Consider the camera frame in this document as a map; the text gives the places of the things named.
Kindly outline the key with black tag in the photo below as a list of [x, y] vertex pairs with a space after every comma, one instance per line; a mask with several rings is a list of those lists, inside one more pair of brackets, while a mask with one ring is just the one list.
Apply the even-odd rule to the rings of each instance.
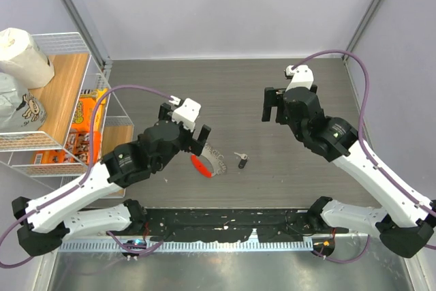
[[249, 160], [249, 156], [245, 153], [234, 152], [234, 154], [240, 158], [240, 161], [238, 163], [238, 168], [243, 169]]

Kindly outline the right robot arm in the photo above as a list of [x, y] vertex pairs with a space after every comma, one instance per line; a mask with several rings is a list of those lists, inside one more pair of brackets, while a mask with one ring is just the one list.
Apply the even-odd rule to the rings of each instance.
[[329, 117], [320, 106], [316, 88], [264, 90], [262, 121], [290, 127], [297, 141], [354, 178], [380, 203], [379, 208], [344, 204], [331, 197], [318, 198], [309, 208], [312, 230], [345, 228], [377, 238], [391, 252], [412, 258], [425, 248], [435, 230], [435, 202], [416, 195], [410, 200], [402, 193], [402, 180], [392, 183], [394, 173], [386, 167], [357, 130], [345, 119]]

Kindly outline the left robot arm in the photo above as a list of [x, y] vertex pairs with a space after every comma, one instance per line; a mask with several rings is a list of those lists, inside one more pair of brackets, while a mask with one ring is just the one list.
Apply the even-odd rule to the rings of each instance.
[[211, 129], [203, 126], [193, 137], [201, 105], [190, 98], [176, 108], [162, 104], [158, 121], [133, 142], [120, 144], [91, 166], [90, 171], [41, 198], [19, 197], [12, 202], [20, 246], [41, 256], [74, 237], [101, 231], [140, 234], [146, 213], [136, 200], [106, 209], [87, 210], [90, 203], [144, 181], [163, 170], [179, 152], [201, 155]]

